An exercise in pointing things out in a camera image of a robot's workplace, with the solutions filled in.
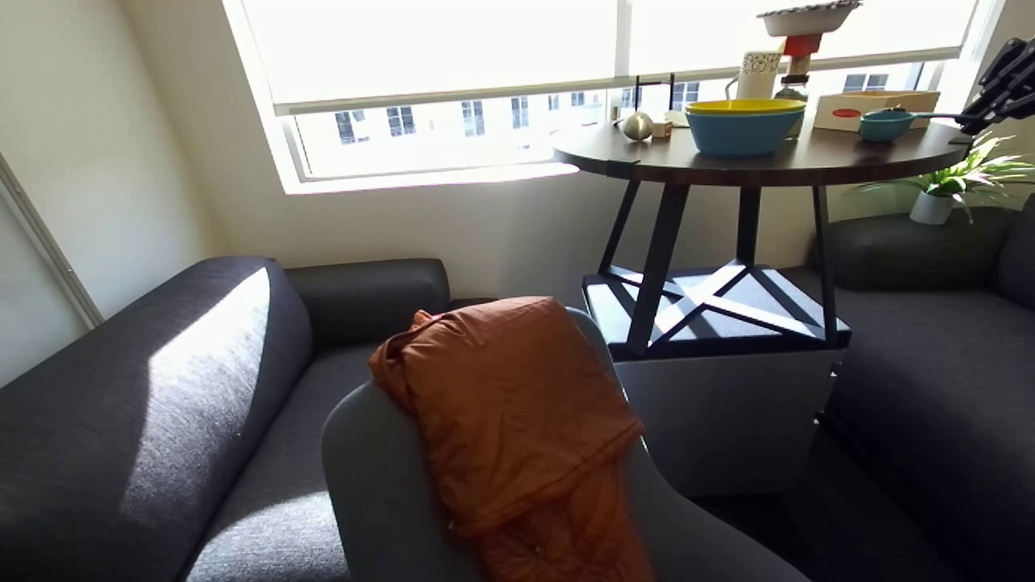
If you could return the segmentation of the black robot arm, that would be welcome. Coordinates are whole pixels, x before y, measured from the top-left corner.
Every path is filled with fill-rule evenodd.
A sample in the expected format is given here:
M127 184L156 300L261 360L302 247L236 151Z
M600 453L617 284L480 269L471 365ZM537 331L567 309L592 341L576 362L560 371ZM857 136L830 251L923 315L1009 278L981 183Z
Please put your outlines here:
M1035 40L1009 40L975 82L975 97L954 118L965 133L1035 115Z

